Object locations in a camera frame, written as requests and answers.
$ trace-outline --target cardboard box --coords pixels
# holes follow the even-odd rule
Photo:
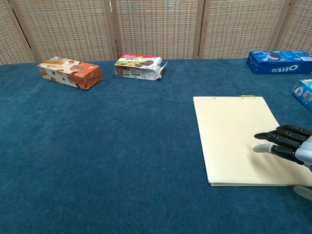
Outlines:
[[[302,79],[297,82],[292,95],[312,112],[312,79]]]
[[[305,51],[250,51],[247,65],[254,74],[310,74],[312,57]]]
[[[152,55],[123,54],[115,63],[117,77],[156,80],[161,78],[163,69],[161,57]]]
[[[43,78],[80,89],[88,90],[102,80],[98,65],[63,57],[53,57],[37,67]]]

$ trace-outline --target blue carpet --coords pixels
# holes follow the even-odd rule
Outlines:
[[[161,80],[88,91],[0,66],[0,233],[311,233],[290,187],[211,187],[193,96],[263,96],[279,124],[312,129],[291,91],[309,75],[254,75],[246,59],[170,60]]]

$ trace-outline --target robotic arm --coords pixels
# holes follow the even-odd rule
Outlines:
[[[294,125],[283,125],[267,133],[258,133],[254,137],[274,144],[256,145],[253,151],[277,155],[304,165],[312,172],[312,130]],[[312,200],[312,190],[302,186],[295,186],[293,190],[299,195]]]

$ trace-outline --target blue oreo box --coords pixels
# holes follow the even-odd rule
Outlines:
[[[297,82],[292,95],[312,112],[312,79],[302,79]]]
[[[312,57],[305,51],[250,51],[247,65],[254,74],[310,74]]]

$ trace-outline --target woven screen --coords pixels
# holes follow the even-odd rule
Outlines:
[[[246,58],[266,50],[284,0],[206,0],[199,58]]]
[[[54,56],[117,59],[108,0],[15,0],[12,5],[38,62]]]
[[[312,54],[312,0],[297,1],[278,48]]]
[[[196,44],[196,39],[199,39],[203,1],[111,2],[119,55],[127,52],[164,59],[197,57],[199,41]]]
[[[0,64],[32,62],[27,42],[18,27],[8,1],[0,0]]]

